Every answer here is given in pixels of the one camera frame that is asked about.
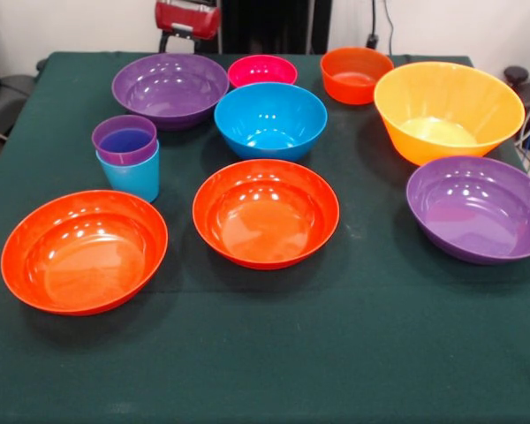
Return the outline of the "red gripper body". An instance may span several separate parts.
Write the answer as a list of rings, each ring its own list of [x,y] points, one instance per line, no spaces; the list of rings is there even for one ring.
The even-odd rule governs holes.
[[[163,39],[177,35],[211,40],[220,26],[221,11],[196,1],[156,1],[155,23]]]

